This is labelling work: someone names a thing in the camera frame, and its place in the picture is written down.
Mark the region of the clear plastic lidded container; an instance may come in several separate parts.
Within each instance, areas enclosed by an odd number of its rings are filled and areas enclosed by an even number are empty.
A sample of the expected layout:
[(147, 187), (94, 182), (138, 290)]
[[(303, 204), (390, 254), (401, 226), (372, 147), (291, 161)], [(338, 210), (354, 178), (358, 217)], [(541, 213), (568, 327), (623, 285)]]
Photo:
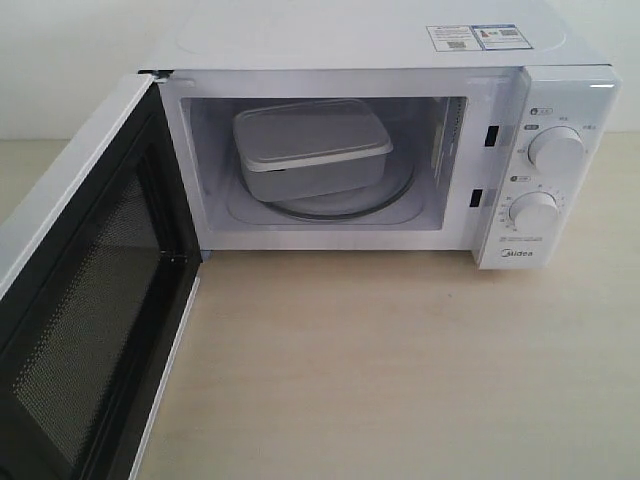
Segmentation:
[(324, 99), (245, 110), (233, 120), (243, 179), (275, 203), (369, 187), (394, 145), (359, 99)]

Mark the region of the white microwave door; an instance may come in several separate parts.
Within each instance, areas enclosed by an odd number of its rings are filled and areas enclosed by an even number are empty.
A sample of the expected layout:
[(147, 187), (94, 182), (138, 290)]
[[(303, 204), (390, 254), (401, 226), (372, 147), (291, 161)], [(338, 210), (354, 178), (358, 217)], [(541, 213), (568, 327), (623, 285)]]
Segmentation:
[(133, 479), (202, 261), (161, 97), (124, 77), (1, 225), (1, 475)]

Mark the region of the white Midea microwave body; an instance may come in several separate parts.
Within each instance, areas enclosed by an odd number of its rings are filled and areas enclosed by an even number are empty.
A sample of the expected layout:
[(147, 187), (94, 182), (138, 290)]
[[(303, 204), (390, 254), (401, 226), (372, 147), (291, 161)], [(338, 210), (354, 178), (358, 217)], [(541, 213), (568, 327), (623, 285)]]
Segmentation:
[[(427, 26), (515, 24), (530, 50), (437, 52)], [(482, 269), (548, 264), (621, 86), (612, 64), (544, 1), (198, 1), (141, 65), (161, 97), (204, 252), (466, 251)], [(245, 110), (359, 99), (415, 165), (390, 207), (344, 222), (277, 214), (243, 179), (233, 120)], [(528, 147), (574, 129), (580, 165), (541, 172)], [(509, 208), (545, 192), (559, 218), (519, 231)]]

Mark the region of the glass turntable plate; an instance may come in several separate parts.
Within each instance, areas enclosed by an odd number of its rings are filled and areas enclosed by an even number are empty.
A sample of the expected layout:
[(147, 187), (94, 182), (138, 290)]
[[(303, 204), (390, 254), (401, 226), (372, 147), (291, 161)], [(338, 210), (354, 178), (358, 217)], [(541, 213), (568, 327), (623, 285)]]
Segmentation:
[(375, 185), (295, 200), (267, 202), (269, 210), (305, 222), (344, 222), (378, 213), (399, 201), (413, 186), (415, 165), (386, 167)]

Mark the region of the white lower timer knob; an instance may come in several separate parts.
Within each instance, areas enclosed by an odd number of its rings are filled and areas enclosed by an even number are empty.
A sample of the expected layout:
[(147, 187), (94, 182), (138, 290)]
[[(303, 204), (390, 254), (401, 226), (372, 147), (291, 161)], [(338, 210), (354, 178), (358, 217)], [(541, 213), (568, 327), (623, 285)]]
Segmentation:
[(545, 192), (531, 192), (517, 198), (509, 208), (509, 218), (522, 232), (544, 231), (559, 218), (555, 199)]

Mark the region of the white label sticker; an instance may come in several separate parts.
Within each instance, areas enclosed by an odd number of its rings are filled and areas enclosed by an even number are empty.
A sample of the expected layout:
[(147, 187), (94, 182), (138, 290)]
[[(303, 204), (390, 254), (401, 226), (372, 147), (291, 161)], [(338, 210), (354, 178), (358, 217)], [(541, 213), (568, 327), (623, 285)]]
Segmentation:
[(427, 26), (426, 30), (437, 52), (482, 50), (472, 29), (467, 25)]

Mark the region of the white upper power knob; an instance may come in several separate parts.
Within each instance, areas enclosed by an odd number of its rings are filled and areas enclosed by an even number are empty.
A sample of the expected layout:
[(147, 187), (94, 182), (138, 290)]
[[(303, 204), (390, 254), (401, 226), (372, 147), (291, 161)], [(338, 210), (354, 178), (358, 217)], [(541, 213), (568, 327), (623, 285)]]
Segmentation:
[(528, 147), (529, 161), (541, 172), (572, 169), (580, 165), (585, 146), (572, 128), (559, 126), (537, 135)]

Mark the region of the blue label sticker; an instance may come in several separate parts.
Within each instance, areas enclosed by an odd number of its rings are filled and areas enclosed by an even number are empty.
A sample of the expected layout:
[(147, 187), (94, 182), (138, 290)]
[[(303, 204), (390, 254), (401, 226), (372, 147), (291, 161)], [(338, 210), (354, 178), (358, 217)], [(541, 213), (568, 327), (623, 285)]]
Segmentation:
[(515, 24), (472, 25), (472, 33), (486, 51), (530, 50), (532, 45)]

